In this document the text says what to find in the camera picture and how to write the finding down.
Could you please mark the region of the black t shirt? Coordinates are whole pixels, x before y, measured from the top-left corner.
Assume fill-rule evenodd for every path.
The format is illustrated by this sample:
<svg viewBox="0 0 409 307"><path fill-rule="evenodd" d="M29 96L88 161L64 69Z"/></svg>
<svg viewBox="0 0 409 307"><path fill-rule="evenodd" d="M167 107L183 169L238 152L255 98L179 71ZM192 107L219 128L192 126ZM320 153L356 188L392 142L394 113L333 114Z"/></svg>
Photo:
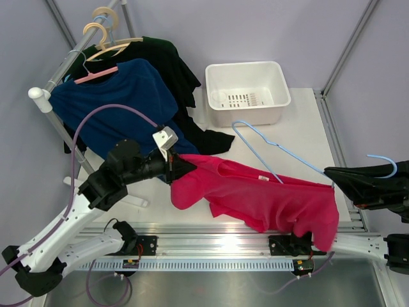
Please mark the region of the black t shirt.
<svg viewBox="0 0 409 307"><path fill-rule="evenodd" d="M229 151L234 136L214 130L202 130L189 116L187 108L194 108L196 106L193 92L201 85L201 83L186 66L183 60L180 57L178 59L163 54L160 54L159 56L148 56L145 53L144 55L148 58L145 60L157 70L168 90L174 97L178 105L178 111L173 116L173 122L180 128L186 139L197 148L197 154L215 155ZM85 63L88 70L93 73L118 66L119 64L110 60L108 62L100 62L93 67L94 62L95 61L90 61ZM112 75L113 74L109 74L86 83L100 83L107 80Z"/></svg>

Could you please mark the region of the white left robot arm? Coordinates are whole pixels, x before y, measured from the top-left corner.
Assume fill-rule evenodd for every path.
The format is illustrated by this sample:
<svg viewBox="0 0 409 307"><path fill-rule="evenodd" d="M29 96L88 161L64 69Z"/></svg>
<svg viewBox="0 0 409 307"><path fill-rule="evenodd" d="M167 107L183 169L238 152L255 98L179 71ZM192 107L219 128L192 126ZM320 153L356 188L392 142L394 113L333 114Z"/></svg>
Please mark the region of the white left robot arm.
<svg viewBox="0 0 409 307"><path fill-rule="evenodd" d="M41 297L72 271L96 258L131 255L136 250L138 235L126 221L116 222L112 229L92 239L70 242L127 196L129 184L155 177L163 177L170 184L195 169L173 149L155 149L144 157L136 141L120 141L99 169L80 185L70 206L36 237L21 246L8 246L2 256L16 272L20 288Z"/></svg>

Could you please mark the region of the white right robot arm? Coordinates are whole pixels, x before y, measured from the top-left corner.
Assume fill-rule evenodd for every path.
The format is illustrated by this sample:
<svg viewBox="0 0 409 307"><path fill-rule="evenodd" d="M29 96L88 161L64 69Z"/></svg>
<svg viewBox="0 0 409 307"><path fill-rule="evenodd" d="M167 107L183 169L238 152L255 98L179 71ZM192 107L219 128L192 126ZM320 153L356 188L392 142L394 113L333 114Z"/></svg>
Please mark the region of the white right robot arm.
<svg viewBox="0 0 409 307"><path fill-rule="evenodd" d="M408 223L408 161L360 168L327 167L323 173L359 209L387 209ZM311 233L269 236L272 256L324 255L315 251ZM338 234L333 252L363 256L386 264L390 270L408 274L408 235L393 233L386 237Z"/></svg>

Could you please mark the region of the white plastic basket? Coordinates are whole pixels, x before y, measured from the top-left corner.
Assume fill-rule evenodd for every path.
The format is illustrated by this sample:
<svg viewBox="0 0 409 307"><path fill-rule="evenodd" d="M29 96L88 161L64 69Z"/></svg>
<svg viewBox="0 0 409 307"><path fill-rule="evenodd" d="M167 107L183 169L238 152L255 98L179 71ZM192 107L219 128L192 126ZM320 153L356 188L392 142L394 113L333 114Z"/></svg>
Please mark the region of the white plastic basket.
<svg viewBox="0 0 409 307"><path fill-rule="evenodd" d="M205 70L208 116L216 127L235 121L272 125L291 96L281 66L275 61L212 64Z"/></svg>

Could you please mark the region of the light blue hanger rear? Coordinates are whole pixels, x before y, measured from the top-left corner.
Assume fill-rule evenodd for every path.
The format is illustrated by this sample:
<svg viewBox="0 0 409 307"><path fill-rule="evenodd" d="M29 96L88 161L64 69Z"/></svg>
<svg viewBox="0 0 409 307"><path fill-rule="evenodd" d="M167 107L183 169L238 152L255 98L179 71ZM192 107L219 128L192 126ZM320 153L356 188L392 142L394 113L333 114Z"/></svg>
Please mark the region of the light blue hanger rear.
<svg viewBox="0 0 409 307"><path fill-rule="evenodd" d="M96 17L93 18L93 21L95 22L97 19L102 19L108 24L108 27L105 30L107 31L108 37L109 37L109 47L114 46L115 41L114 41L114 37L113 37L113 33L112 33L112 29L113 29L112 21L108 17L106 17L104 15L97 15Z"/></svg>

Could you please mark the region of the pink t shirt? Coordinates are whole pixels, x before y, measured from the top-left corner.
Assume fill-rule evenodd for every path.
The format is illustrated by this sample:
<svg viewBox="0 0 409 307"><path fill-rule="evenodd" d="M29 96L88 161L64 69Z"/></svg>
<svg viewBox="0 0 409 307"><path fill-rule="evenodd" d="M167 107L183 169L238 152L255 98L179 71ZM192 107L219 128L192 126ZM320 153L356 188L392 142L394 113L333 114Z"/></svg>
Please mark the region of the pink t shirt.
<svg viewBox="0 0 409 307"><path fill-rule="evenodd" d="M185 210L201 199L213 217L240 219L264 233L275 230L302 237L310 232L320 251L330 251L339 224L334 189L297 178L251 168L235 161L182 155L196 166L171 184L171 202Z"/></svg>

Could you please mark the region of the pink plastic hanger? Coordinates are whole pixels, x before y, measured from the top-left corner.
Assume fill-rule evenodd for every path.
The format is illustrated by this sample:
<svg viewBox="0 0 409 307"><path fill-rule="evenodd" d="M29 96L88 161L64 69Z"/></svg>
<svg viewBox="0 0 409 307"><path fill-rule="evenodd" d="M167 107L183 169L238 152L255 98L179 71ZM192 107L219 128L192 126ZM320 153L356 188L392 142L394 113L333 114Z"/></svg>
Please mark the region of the pink plastic hanger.
<svg viewBox="0 0 409 307"><path fill-rule="evenodd" d="M76 84L86 83L88 81L98 79L100 77L104 77L106 75L113 74L113 73L118 71L118 67L115 66L115 67L111 67L111 68L108 68L106 70L102 70L102 71L99 71L99 72L96 72L96 73L90 72L88 70L88 68L86 67L86 65L85 65L85 62L87 60L85 53L83 53L80 50L76 50L76 49L70 51L70 53L72 53L72 52L77 52L79 54L82 54L82 56L84 58L84 61L82 62L82 67L87 72L87 76L75 80Z"/></svg>

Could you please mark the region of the beige wooden hanger front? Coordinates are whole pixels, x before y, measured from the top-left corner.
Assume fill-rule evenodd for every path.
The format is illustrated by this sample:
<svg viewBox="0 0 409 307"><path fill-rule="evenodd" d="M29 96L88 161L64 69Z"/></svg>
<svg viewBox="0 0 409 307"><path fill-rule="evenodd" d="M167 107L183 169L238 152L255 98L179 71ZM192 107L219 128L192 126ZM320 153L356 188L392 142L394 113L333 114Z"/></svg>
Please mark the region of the beige wooden hanger front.
<svg viewBox="0 0 409 307"><path fill-rule="evenodd" d="M130 44L130 40L125 40L124 42L120 42L119 44L114 45L112 47L107 47L105 45L105 41L106 41L106 39L108 37L108 34L107 34L107 30L103 27L103 25L101 25L101 24L99 24L97 22L90 22L90 23L88 23L88 24L86 24L84 26L83 33L86 34L91 28L100 29L102 31L102 38L101 38L100 44L99 44L100 50L97 53L95 53L94 55L90 56L86 60L87 62L93 61L95 58L99 57L102 54L105 54L106 52L113 51L113 50L116 50L116 49L124 49L125 47L127 47Z"/></svg>

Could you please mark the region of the dark green t shirt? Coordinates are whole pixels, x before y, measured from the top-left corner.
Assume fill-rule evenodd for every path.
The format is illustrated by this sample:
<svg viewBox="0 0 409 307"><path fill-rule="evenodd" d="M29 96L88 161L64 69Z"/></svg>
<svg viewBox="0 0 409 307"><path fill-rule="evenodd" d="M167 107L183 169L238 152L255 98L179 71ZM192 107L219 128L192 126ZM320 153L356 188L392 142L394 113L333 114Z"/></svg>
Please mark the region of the dark green t shirt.
<svg viewBox="0 0 409 307"><path fill-rule="evenodd" d="M115 63L122 63L135 58L148 59L145 57L145 53L148 56L159 56L160 54L163 54L179 59L176 47L167 40L144 36L141 39L131 40L130 42L119 42L120 45L125 43L128 43L128 45L119 54L116 54L116 51L108 51L97 56L93 67L100 62L102 63L103 61L108 62L113 60ZM87 75L88 73L83 67L85 58L88 59L100 51L101 48L97 45L91 45L90 47L84 49L82 54L79 53L72 66L68 69L65 78L76 79Z"/></svg>

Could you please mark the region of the beige wooden hanger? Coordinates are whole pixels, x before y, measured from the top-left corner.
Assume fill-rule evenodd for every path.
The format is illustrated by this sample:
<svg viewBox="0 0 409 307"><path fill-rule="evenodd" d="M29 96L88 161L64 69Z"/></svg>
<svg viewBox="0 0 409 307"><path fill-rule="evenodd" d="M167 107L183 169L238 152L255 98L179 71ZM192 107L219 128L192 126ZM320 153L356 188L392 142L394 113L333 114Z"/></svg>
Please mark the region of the beige wooden hanger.
<svg viewBox="0 0 409 307"><path fill-rule="evenodd" d="M88 24L86 24L84 26L83 33L86 34L91 28L100 29L102 31L102 38L101 38L100 44L99 44L100 50L97 53L95 53L94 55L90 56L86 60L87 62L93 61L95 58L99 57L102 54L105 54L106 52L113 51L113 50L116 50L116 49L124 49L125 47L127 47L130 44L130 40L125 40L124 42L120 42L119 44L114 45L112 47L107 47L105 45L105 41L106 41L106 39L108 37L108 34L107 34L107 30L103 27L103 25L101 25L101 24L99 24L97 22L90 22L90 23L88 23Z"/></svg>
<svg viewBox="0 0 409 307"><path fill-rule="evenodd" d="M112 8L108 8L107 6L101 6L96 8L93 11L92 17L96 17L97 15L104 15L106 17L108 17L112 23L113 23L113 29L112 29L112 33L115 29L118 28L119 26L119 17L118 14L112 9ZM105 45L107 47L109 47L109 37L107 37L108 41L105 42ZM125 40L130 40L131 42L142 42L143 38L137 38L137 37L132 37L132 38L125 38L125 39L121 39L121 40L114 40L115 41L115 45L119 44L120 42L124 42Z"/></svg>

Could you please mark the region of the blue t shirt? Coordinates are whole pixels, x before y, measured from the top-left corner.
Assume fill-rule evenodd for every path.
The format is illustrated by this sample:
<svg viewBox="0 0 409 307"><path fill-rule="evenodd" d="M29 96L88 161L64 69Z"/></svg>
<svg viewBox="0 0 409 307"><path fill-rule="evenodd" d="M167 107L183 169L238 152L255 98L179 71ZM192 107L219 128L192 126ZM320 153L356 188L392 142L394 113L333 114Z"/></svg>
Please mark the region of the blue t shirt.
<svg viewBox="0 0 409 307"><path fill-rule="evenodd" d="M177 153L198 154L173 122L178 105L157 70L145 59L119 63L117 68L100 83L69 80L53 90L49 101L63 123L76 130L90 112L103 107L79 133L84 144L103 159L124 139L136 141L141 153L147 155L157 147L153 134L159 125L176 133Z"/></svg>

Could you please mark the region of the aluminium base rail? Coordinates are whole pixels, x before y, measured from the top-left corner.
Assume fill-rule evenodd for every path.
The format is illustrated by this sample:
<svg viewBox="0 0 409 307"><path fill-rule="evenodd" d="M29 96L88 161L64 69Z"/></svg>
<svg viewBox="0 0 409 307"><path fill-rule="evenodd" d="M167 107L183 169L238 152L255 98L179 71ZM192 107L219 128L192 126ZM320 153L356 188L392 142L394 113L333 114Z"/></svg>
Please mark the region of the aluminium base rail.
<svg viewBox="0 0 409 307"><path fill-rule="evenodd" d="M261 258L270 256L269 237L235 223L199 226L132 223L138 235L157 238L159 258Z"/></svg>

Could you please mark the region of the beige wooden hanger rear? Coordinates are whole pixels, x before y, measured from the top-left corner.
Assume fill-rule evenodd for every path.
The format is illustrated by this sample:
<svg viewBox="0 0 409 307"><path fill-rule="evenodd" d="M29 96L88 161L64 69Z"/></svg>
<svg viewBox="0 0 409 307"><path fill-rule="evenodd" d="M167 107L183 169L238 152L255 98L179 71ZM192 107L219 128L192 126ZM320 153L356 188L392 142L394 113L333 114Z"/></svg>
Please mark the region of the beige wooden hanger rear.
<svg viewBox="0 0 409 307"><path fill-rule="evenodd" d="M108 8L107 6L101 6L96 8L93 11L92 17L96 17L97 15L104 15L106 17L108 17L112 23L113 23L113 29L112 29L112 33L115 29L118 28L119 26L119 17L118 14L112 9L112 8ZM108 41L105 42L105 45L107 47L109 47L109 37L107 37ZM115 45L119 44L120 42L124 42L125 40L130 40L131 42L142 42L143 38L137 38L137 37L132 37L132 38L125 38L125 39L121 39L121 40L114 40L115 41Z"/></svg>

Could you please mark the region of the silver clothes rack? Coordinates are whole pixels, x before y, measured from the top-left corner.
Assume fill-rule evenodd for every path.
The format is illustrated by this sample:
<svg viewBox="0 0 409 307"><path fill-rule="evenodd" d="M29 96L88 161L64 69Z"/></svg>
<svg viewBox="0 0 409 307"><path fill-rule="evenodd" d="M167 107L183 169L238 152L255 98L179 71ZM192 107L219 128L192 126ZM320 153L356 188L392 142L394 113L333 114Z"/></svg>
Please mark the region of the silver clothes rack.
<svg viewBox="0 0 409 307"><path fill-rule="evenodd" d="M68 24L66 23L64 16L60 12L57 2L56 1L44 1L44 3L46 7L49 9L49 11L51 12L51 15L56 21L57 26L61 30L61 33L63 34L63 38L66 38L68 42L68 46L71 47L71 50L73 50L73 52L70 51L68 53L66 58L63 60L62 64L60 64L60 66L58 67L57 71L53 74L51 79L47 81L44 88L32 87L28 91L28 96L30 99L33 100L33 102L36 104L39 110L51 122L51 124L53 125L57 133L61 136L63 141L70 147L71 154L74 154L74 156L72 157L75 157L77 162L83 168L83 170L87 174L90 174L94 172L93 167L91 166L87 158L84 156L84 154L73 144L73 139L67 133L66 129L63 127L63 124L60 122L59 118L52 110L52 106L49 102L49 98L50 98L50 94L53 91L53 89L60 83L60 81L63 79L63 77L68 72L68 70L73 65L74 61L77 59L78 55L80 55L79 51L82 51L87 46L87 44L94 37L95 33L98 30L97 29L90 30L89 33L86 33L85 35L83 35L81 40L77 44L74 45L75 40L73 39L73 35L68 27ZM134 36L135 31L134 31L132 21L130 19L130 12L128 10L127 1L111 1L107 5L107 7L109 9L114 9L118 3L120 3L121 9L123 11L123 15L125 18L125 22L128 28L129 35ZM148 200L144 200L143 198L136 197L134 195L126 196L123 199L123 201L128 205L132 205L134 207L140 207L140 208L146 208L149 205Z"/></svg>

